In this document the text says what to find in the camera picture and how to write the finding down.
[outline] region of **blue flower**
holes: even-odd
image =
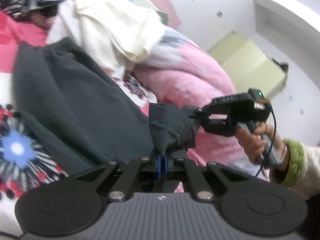
[[[4,160],[15,162],[21,169],[27,168],[28,161],[36,158],[30,138],[19,134],[16,130],[10,130],[8,136],[3,136],[2,144]]]

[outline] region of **white garment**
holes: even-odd
[[[164,29],[154,10],[128,0],[67,0],[59,5],[46,43],[69,36],[112,75],[119,66],[132,70],[145,60]]]

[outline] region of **metal screw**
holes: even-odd
[[[209,191],[200,191],[198,192],[197,196],[200,199],[211,199],[213,197],[213,194]]]
[[[122,191],[112,191],[109,194],[109,197],[112,199],[123,199],[124,198],[124,193]]]

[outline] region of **pink blanket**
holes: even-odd
[[[167,30],[151,56],[136,67],[134,74],[159,102],[179,107],[202,107],[212,98],[236,93],[219,64],[191,40],[172,29]],[[243,154],[234,137],[205,133],[202,128],[196,138],[196,148],[188,151],[188,157],[198,165],[210,161],[227,165]]]

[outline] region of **black cable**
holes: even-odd
[[[6,232],[2,232],[2,231],[0,231],[0,236],[5,236],[5,237],[11,238],[13,240],[18,240],[19,239],[18,236],[15,236],[15,235],[12,235],[12,234],[9,234],[9,233],[6,233]]]
[[[268,151],[268,153],[267,153],[267,156],[265,156],[265,158],[269,158],[269,155],[270,155],[271,150],[272,150],[272,147],[273,147],[273,143],[274,143],[274,141],[275,141],[275,139],[276,139],[276,133],[277,133],[277,121],[276,121],[276,116],[275,116],[275,112],[273,111],[273,108],[271,108],[271,114],[272,114],[272,116],[273,116],[273,122],[274,122],[274,124],[275,124],[275,131],[274,131],[274,134],[273,134],[273,137],[272,137],[272,140],[271,140],[270,149],[269,149],[269,151]],[[258,176],[259,176],[259,174],[260,174],[260,172],[262,171],[262,169],[263,169],[263,166],[260,167],[260,169],[259,169],[259,171],[257,172],[257,174],[256,174],[255,177],[258,177]]]

